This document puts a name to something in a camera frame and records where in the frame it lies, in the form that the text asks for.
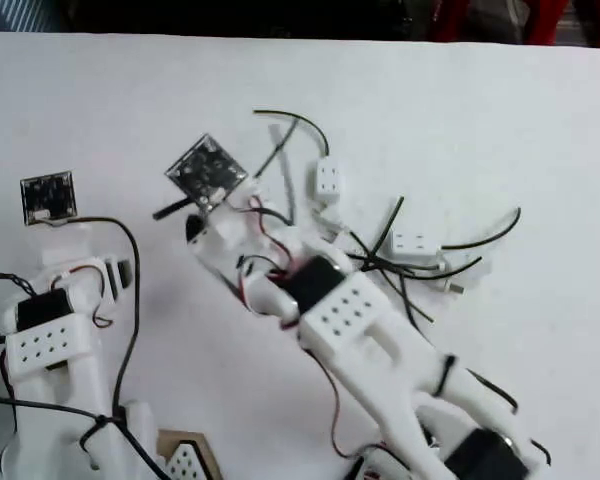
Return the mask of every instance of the black wire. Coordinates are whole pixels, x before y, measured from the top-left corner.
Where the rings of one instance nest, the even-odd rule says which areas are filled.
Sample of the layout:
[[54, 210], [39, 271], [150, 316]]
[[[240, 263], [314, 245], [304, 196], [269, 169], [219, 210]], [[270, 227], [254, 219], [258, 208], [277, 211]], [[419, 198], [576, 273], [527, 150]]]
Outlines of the black wire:
[[[367, 260], [367, 257], [358, 255], [355, 253], [347, 253], [347, 256], [349, 258], [351, 258], [352, 260], [361, 260], [361, 261]], [[387, 260], [386, 258], [378, 257], [377, 255], [372, 257], [371, 263], [384, 263], [384, 264], [388, 264], [388, 265], [391, 265], [396, 268], [404, 268], [407, 271], [409, 271], [409, 270], [424, 270], [424, 271], [431, 272], [431, 271], [439, 270], [438, 265], [416, 265], [413, 263], [396, 263], [396, 262]]]
[[16, 400], [2, 397], [0, 397], [0, 405], [39, 408], [42, 410], [55, 410], [58, 412], [73, 413], [75, 415], [88, 417], [95, 421], [96, 424], [105, 423], [106, 425], [106, 423], [113, 423], [118, 428], [118, 430], [120, 430], [120, 433], [122, 433], [122, 435], [127, 439], [129, 444], [133, 447], [133, 449], [140, 456], [140, 458], [142, 458], [142, 460], [147, 464], [151, 471], [155, 473], [160, 480], [171, 480], [171, 477], [169, 477], [166, 473], [162, 471], [162, 469], [156, 464], [156, 462], [153, 461], [153, 459], [149, 456], [149, 454], [142, 447], [142, 445], [140, 445], [140, 442], [138, 442], [138, 440], [133, 436], [129, 429], [124, 425], [121, 418], [96, 415], [95, 413], [91, 413], [86, 410], [81, 410], [79, 408], [65, 407], [63, 405], [54, 405], [52, 403], [31, 402], [28, 400]]
[[253, 175], [253, 178], [260, 178], [260, 176], [264, 173], [264, 171], [267, 169], [267, 167], [269, 167], [271, 162], [273, 162], [273, 159], [276, 158], [278, 153], [280, 153], [280, 151], [284, 148], [284, 146], [287, 144], [287, 142], [291, 138], [291, 135], [293, 135], [293, 132], [295, 131], [296, 127], [298, 126], [298, 121], [299, 121], [298, 118], [294, 117], [294, 120], [291, 123], [289, 130], [287, 130], [287, 133], [285, 133], [284, 137], [282, 137], [282, 140], [280, 140], [280, 142], [278, 142], [278, 144], [273, 149], [273, 152], [271, 152], [269, 154], [269, 156], [264, 161], [262, 166], [256, 171], [256, 173]]
[[280, 212], [276, 212], [275, 210], [272, 210], [267, 207], [245, 208], [243, 210], [240, 210], [240, 212], [243, 212], [243, 213], [254, 212], [254, 213], [259, 213], [261, 215], [269, 215], [271, 217], [276, 217], [278, 220], [280, 220], [282, 223], [284, 223], [288, 227], [293, 226], [293, 223], [291, 222], [291, 220], [289, 220], [283, 214], [281, 214]]
[[513, 219], [513, 221], [511, 222], [511, 224], [507, 228], [505, 228], [504, 230], [502, 230], [499, 233], [496, 233], [495, 235], [493, 235], [491, 237], [485, 238], [484, 240], [480, 240], [480, 241], [477, 241], [477, 242], [471, 242], [471, 243], [463, 243], [463, 244], [459, 244], [459, 245], [443, 245], [440, 248], [442, 250], [466, 250], [468, 248], [481, 247], [482, 245], [486, 245], [488, 243], [495, 242], [496, 240], [501, 239], [507, 233], [509, 233], [511, 230], [513, 230], [513, 228], [520, 221], [520, 216], [521, 215], [522, 215], [522, 208], [518, 207], [516, 209], [516, 216], [515, 216], [515, 218]]
[[298, 120], [302, 120], [303, 122], [308, 123], [313, 128], [315, 128], [316, 131], [318, 132], [318, 134], [320, 134], [320, 137], [322, 137], [322, 141], [324, 143], [324, 156], [325, 157], [329, 156], [330, 150], [329, 150], [329, 141], [327, 140], [327, 136], [324, 134], [324, 132], [322, 131], [322, 129], [318, 125], [316, 125], [314, 122], [312, 122], [311, 120], [309, 120], [307, 117], [303, 117], [302, 115], [298, 115], [297, 113], [285, 112], [283, 110], [262, 110], [262, 109], [257, 109], [257, 110], [254, 110], [253, 113], [255, 113], [257, 115], [286, 115], [287, 117], [296, 118]]
[[185, 197], [182, 200], [178, 200], [177, 202], [172, 203], [171, 205], [167, 205], [162, 210], [158, 210], [152, 215], [152, 217], [156, 221], [162, 220], [163, 218], [168, 217], [172, 213], [175, 213], [178, 210], [186, 207], [187, 205], [191, 205], [192, 203], [193, 200], [191, 200], [189, 197]]
[[[362, 239], [356, 234], [356, 232], [354, 232], [353, 230], [349, 230], [349, 235], [351, 235], [351, 238], [353, 238], [356, 241], [356, 243], [358, 245], [360, 245], [360, 248], [362, 248], [362, 251], [366, 255], [369, 255], [371, 253], [369, 251], [369, 248], [365, 245], [365, 243], [362, 241]], [[391, 288], [393, 288], [393, 290], [395, 290], [395, 292], [402, 297], [402, 292], [400, 292], [400, 289], [391, 281], [391, 279], [389, 278], [389, 275], [387, 275], [387, 272], [385, 272], [382, 268], [378, 268], [378, 270], [380, 271], [380, 274], [384, 277], [384, 279], [387, 281], [389, 286], [391, 286]], [[424, 318], [426, 318], [429, 322], [431, 322], [431, 323], [435, 322], [435, 320], [433, 318], [431, 318], [429, 315], [427, 315], [416, 304], [414, 304], [411, 301], [409, 301], [409, 303], [411, 304], [411, 308], [413, 308], [416, 312], [418, 312], [420, 315], [422, 315]]]
[[506, 392], [504, 389], [500, 388], [495, 383], [487, 380], [486, 378], [484, 378], [479, 373], [476, 373], [473, 370], [469, 370], [469, 373], [471, 375], [473, 375], [475, 377], [475, 379], [478, 380], [483, 386], [487, 387], [493, 393], [495, 393], [495, 394], [499, 395], [500, 397], [502, 397], [509, 405], [511, 405], [511, 412], [514, 415], [516, 413], [518, 413], [518, 402], [516, 401], [515, 398], [513, 398], [513, 396], [511, 396], [511, 394], [509, 394], [508, 392]]
[[371, 249], [369, 257], [374, 257], [375, 254], [378, 253], [378, 250], [380, 250], [380, 247], [382, 246], [382, 244], [384, 243], [385, 239], [387, 238], [387, 235], [389, 235], [389, 231], [391, 230], [391, 226], [393, 225], [393, 222], [395, 221], [396, 217], [398, 216], [398, 212], [400, 212], [400, 208], [402, 208], [402, 204], [403, 203], [404, 203], [404, 197], [401, 196], [398, 199], [398, 203], [396, 203], [396, 206], [393, 207], [393, 212], [391, 212], [391, 215], [389, 216], [389, 221], [384, 226], [384, 229], [382, 230], [382, 233], [380, 234], [380, 236], [378, 237], [378, 240], [376, 241], [375, 245]]
[[[27, 280], [14, 273], [0, 273], [0, 280], [9, 280], [10, 282], [13, 282], [30, 297], [35, 297], [37, 295], [36, 291]], [[0, 345], [3, 345], [5, 342], [6, 337], [0, 333]]]
[[406, 278], [410, 279], [410, 280], [422, 280], [422, 281], [431, 281], [431, 280], [440, 280], [442, 278], [449, 278], [449, 277], [453, 277], [454, 275], [458, 275], [459, 273], [464, 272], [465, 270], [469, 270], [471, 267], [473, 267], [476, 263], [479, 263], [482, 261], [482, 257], [478, 257], [475, 260], [472, 260], [471, 262], [467, 263], [466, 265], [463, 265], [462, 267], [458, 267], [455, 270], [450, 270], [448, 272], [445, 273], [440, 273], [437, 275], [429, 275], [429, 276], [418, 276], [418, 275], [412, 275], [410, 273], [406, 273], [404, 269], [396, 267], [396, 266], [391, 266], [391, 265], [385, 265], [383, 267], [379, 267], [377, 265], [372, 265], [366, 268], [361, 268], [362, 271], [364, 272], [368, 272], [368, 271], [372, 271], [372, 270], [386, 270], [388, 272], [391, 273], [395, 273], [397, 275], [404, 275]]
[[123, 416], [122, 408], [120, 407], [120, 389], [122, 388], [122, 380], [124, 379], [124, 374], [127, 371], [127, 366], [129, 365], [129, 360], [131, 359], [131, 354], [133, 353], [133, 349], [136, 344], [136, 340], [138, 339], [138, 333], [140, 331], [140, 252], [138, 250], [138, 244], [136, 239], [134, 238], [131, 230], [127, 228], [127, 226], [122, 223], [120, 220], [111, 217], [76, 217], [70, 218], [62, 223], [53, 224], [50, 223], [51, 226], [62, 226], [68, 223], [113, 223], [122, 229], [125, 233], [129, 242], [131, 243], [131, 248], [133, 249], [133, 259], [134, 259], [134, 270], [135, 270], [135, 288], [134, 288], [134, 313], [133, 313], [133, 333], [131, 334], [131, 338], [129, 339], [129, 344], [127, 346], [127, 350], [124, 354], [124, 358], [122, 363], [120, 364], [120, 369], [118, 370], [118, 375], [116, 377], [116, 384], [113, 389], [113, 402], [111, 411], [114, 416]]
[[407, 314], [407, 318], [409, 319], [409, 323], [411, 323], [413, 328], [415, 328], [418, 333], [422, 335], [420, 327], [416, 323], [416, 319], [411, 311], [411, 303], [409, 302], [409, 296], [407, 295], [407, 282], [404, 279], [404, 275], [398, 275], [398, 278], [400, 279], [400, 292], [402, 294], [402, 300], [404, 301], [404, 310]]
[[531, 439], [531, 445], [533, 445], [538, 450], [540, 450], [542, 453], [544, 453], [544, 456], [547, 459], [547, 465], [551, 466], [551, 453], [549, 453], [549, 450], [547, 450], [547, 448], [544, 445], [542, 445], [540, 442], [534, 440], [533, 438]]
[[238, 261], [238, 268], [242, 267], [244, 265], [245, 262], [252, 260], [252, 259], [256, 259], [259, 258], [260, 260], [266, 260], [267, 262], [269, 262], [271, 265], [273, 265], [273, 267], [280, 271], [280, 272], [284, 272], [285, 270], [280, 267], [280, 265], [278, 265], [276, 262], [274, 262], [273, 260], [271, 260], [269, 257], [265, 257], [264, 255], [245, 255], [243, 257], [240, 257], [240, 260]]

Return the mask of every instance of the black cable tie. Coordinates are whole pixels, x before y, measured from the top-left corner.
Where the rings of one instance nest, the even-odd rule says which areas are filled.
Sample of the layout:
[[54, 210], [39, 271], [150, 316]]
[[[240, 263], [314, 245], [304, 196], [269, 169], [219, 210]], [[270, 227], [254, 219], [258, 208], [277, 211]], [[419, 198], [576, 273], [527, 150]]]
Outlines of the black cable tie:
[[449, 373], [455, 365], [457, 358], [458, 357], [456, 357], [455, 355], [447, 355], [447, 358], [444, 359], [442, 376], [440, 377], [440, 383], [438, 384], [438, 388], [435, 392], [433, 392], [433, 398], [438, 398], [440, 395], [442, 395], [442, 392], [444, 391], [444, 386], [447, 384], [447, 379], [449, 378]]
[[80, 437], [80, 448], [82, 448], [82, 450], [86, 452], [87, 449], [85, 447], [85, 444], [89, 441], [89, 439], [92, 436], [94, 436], [108, 424], [118, 423], [119, 421], [120, 419], [117, 417], [107, 417], [106, 415], [98, 415], [98, 417], [96, 418], [96, 423], [94, 423], [93, 426], [89, 430], [87, 430], [85, 434], [82, 435], [82, 437]]

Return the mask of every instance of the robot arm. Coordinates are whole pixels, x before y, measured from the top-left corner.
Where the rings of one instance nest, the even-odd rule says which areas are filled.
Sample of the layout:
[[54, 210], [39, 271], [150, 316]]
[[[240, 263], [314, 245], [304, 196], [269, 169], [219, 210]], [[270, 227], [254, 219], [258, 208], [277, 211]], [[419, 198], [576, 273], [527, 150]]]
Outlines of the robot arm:
[[[529, 435], [500, 399], [462, 365], [450, 365], [344, 252], [314, 232], [264, 218], [253, 208], [253, 199], [272, 208], [263, 198], [257, 182], [245, 178], [204, 218], [190, 220], [197, 226], [187, 229], [190, 248], [249, 309], [280, 318], [282, 326], [298, 323], [301, 347], [360, 402], [418, 478], [460, 476], [427, 445], [414, 405], [418, 393], [439, 396], [469, 414], [474, 423], [463, 440], [476, 428], [495, 432], [507, 446], [498, 454], [519, 468], [520, 476], [512, 478], [540, 468]], [[263, 256], [284, 266], [285, 274], [255, 261], [245, 273], [245, 258]]]

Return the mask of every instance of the red wire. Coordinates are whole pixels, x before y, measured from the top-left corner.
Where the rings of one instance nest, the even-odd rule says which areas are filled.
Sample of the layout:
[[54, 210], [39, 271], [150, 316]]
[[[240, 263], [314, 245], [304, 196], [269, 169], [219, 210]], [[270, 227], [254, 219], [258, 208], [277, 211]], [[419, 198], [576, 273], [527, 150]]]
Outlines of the red wire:
[[[262, 208], [263, 204], [262, 204], [262, 200], [260, 200], [260, 197], [258, 197], [257, 195], [254, 195], [251, 198], [255, 199], [256, 202], [258, 202], [259, 208]], [[291, 251], [280, 240], [273, 238], [271, 235], [269, 235], [267, 233], [266, 229], [264, 228], [264, 220], [263, 219], [264, 219], [264, 215], [262, 213], [258, 213], [258, 225], [260, 226], [260, 231], [262, 232], [262, 234], [265, 237], [267, 237], [269, 240], [271, 240], [274, 244], [276, 244], [276, 246], [280, 250], [282, 250], [285, 253], [287, 258], [289, 259], [289, 265], [287, 266], [287, 270], [289, 270], [291, 268], [291, 266], [293, 265], [293, 255], [291, 255]]]

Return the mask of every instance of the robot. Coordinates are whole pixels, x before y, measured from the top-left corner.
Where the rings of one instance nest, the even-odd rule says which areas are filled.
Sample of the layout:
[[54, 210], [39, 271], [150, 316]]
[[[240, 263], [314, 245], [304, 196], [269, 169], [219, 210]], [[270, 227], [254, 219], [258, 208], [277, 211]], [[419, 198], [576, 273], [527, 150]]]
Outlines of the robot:
[[[37, 190], [35, 182], [23, 187], [25, 221], [43, 224], [36, 227], [43, 269], [30, 282], [40, 293], [14, 298], [4, 317], [8, 378], [21, 403], [0, 459], [3, 478], [179, 478], [157, 457], [149, 407], [117, 403], [121, 376], [109, 400], [97, 330], [137, 286], [139, 262], [133, 271], [113, 255], [91, 254], [83, 223], [103, 219], [74, 217], [67, 173], [29, 179]], [[348, 478], [368, 478], [369, 470], [413, 480], [541, 474], [550, 459], [515, 412], [456, 357], [436, 350], [345, 252], [277, 213], [257, 179], [213, 138], [200, 139], [167, 176], [187, 195], [178, 208], [197, 207], [185, 229], [193, 256], [254, 314], [297, 328], [299, 348], [376, 421], [382, 442], [359, 452]], [[444, 408], [423, 401], [432, 397]], [[97, 413], [33, 409], [27, 401]]]

